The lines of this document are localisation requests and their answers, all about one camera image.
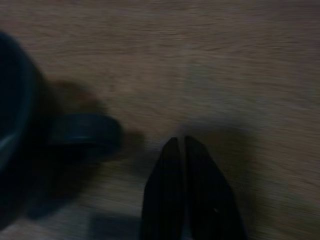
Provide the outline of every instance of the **black object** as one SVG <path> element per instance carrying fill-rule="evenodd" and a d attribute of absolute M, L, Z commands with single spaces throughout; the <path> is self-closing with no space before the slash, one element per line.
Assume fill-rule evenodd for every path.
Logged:
<path fill-rule="evenodd" d="M 194 240 L 247 240 L 233 192 L 206 147 L 187 136 L 185 155 L 186 200 L 177 139 L 163 148 L 144 190 L 140 239 L 181 239 L 186 202 Z"/>
<path fill-rule="evenodd" d="M 145 186 L 141 240 L 178 240 L 184 221 L 183 175 L 178 140 L 163 147 Z"/>
<path fill-rule="evenodd" d="M 0 229 L 35 205 L 61 164 L 116 152 L 118 122 L 64 114 L 32 61 L 0 32 Z"/>

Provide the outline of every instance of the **wooden floor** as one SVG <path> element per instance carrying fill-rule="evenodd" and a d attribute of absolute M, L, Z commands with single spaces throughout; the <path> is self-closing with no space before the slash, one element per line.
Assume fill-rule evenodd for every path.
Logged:
<path fill-rule="evenodd" d="M 0 240 L 137 239 L 144 183 L 184 134 L 217 156 L 252 239 L 318 240 L 319 12 L 316 0 L 1 0 L 1 29 L 67 111 L 117 118 L 125 146 L 75 174 L 73 202 Z"/>

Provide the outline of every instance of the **floor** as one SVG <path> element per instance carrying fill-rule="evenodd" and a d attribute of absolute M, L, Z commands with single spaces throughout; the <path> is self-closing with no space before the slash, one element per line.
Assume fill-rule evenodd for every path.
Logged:
<path fill-rule="evenodd" d="M 125 145 L 75 174 L 74 201 L 0 240 L 137 239 L 153 163 L 185 134 L 216 156 L 251 239 L 318 240 L 319 12 L 316 0 L 1 0 L 1 29 L 66 110 L 117 118 Z"/>

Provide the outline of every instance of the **mug handle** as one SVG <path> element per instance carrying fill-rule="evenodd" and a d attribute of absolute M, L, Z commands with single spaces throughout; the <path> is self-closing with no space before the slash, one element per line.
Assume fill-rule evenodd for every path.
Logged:
<path fill-rule="evenodd" d="M 122 145 L 122 129 L 113 118 L 95 113 L 73 113 L 58 117 L 48 144 L 56 147 L 67 163 L 96 163 Z"/>

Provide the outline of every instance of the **dark cup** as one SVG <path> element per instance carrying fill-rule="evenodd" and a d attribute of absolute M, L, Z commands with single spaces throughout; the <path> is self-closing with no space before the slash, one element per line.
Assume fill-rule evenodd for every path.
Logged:
<path fill-rule="evenodd" d="M 64 114 L 29 57 L 0 32 L 0 229 L 34 207 L 61 165 L 116 152 L 121 132 L 108 116 Z"/>

